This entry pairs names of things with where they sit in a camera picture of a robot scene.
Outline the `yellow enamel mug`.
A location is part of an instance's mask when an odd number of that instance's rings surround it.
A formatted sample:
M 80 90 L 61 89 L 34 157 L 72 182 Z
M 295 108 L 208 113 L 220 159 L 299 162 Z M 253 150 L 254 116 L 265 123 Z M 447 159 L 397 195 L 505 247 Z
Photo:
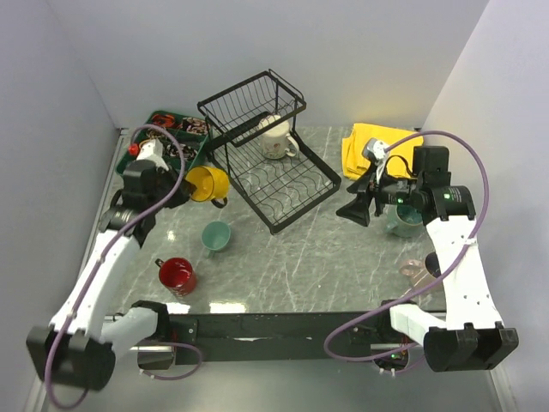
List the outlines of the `yellow enamel mug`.
M 211 202 L 218 209 L 227 206 L 230 182 L 223 170 L 206 166 L 193 167 L 186 173 L 184 179 L 195 187 L 190 194 L 194 202 Z

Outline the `teal glazed ceramic mug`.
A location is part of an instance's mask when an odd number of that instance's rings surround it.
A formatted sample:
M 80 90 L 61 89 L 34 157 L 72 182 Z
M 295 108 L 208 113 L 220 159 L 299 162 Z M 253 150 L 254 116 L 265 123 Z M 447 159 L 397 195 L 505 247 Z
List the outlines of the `teal glazed ceramic mug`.
M 391 206 L 387 213 L 385 232 L 394 236 L 411 239 L 424 229 L 421 214 L 413 207 L 398 204 Z

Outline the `red enamel mug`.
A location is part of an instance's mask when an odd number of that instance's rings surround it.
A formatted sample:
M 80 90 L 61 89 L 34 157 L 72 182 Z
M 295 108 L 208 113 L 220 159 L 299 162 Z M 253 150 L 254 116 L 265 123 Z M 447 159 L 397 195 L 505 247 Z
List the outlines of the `red enamel mug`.
M 154 262 L 159 268 L 160 283 L 176 296 L 185 296 L 194 291 L 197 276 L 191 263 L 183 257 L 167 260 L 157 258 Z

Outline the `floral white green-inside mug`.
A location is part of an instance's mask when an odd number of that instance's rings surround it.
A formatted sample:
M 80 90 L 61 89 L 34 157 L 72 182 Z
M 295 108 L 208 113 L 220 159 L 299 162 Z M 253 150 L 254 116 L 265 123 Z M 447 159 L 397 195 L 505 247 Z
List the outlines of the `floral white green-inside mug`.
M 262 134 L 259 136 L 262 154 L 270 160 L 279 160 L 285 156 L 295 157 L 300 148 L 291 136 L 290 124 L 287 120 L 275 125 L 281 119 L 278 114 L 262 119 L 257 128 Z

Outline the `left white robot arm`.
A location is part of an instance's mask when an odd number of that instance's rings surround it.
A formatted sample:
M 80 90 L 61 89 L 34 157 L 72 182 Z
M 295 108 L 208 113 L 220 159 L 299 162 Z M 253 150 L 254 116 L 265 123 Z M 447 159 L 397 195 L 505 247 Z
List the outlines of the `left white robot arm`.
M 116 362 L 139 342 L 153 345 L 174 337 L 166 305 L 140 300 L 120 320 L 104 318 L 122 275 L 154 228 L 156 214 L 190 199 L 184 171 L 163 170 L 153 161 L 132 161 L 124 185 L 101 216 L 95 248 L 69 298 L 47 326 L 34 326 L 26 345 L 39 378 L 84 391 L 100 391 Z

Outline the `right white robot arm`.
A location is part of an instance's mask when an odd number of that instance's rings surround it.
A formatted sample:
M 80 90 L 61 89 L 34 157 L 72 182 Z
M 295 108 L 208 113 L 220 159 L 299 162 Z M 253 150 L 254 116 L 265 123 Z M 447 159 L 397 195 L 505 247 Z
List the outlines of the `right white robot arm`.
M 344 323 L 328 338 L 378 318 L 376 331 L 381 339 L 394 342 L 407 336 L 423 347 L 434 372 L 492 370 L 518 347 L 519 337 L 516 329 L 504 325 L 492 300 L 476 238 L 486 214 L 475 211 L 467 187 L 450 183 L 449 150 L 414 148 L 410 178 L 387 174 L 386 144 L 368 145 L 363 154 L 371 164 L 348 189 L 356 198 L 336 214 L 367 226 L 370 207 L 374 215 L 381 215 L 387 204 L 417 210 L 434 246 L 425 266 L 435 278 L 433 284 L 443 285 L 446 313 L 440 319 L 412 302 L 429 289 L 422 287 Z

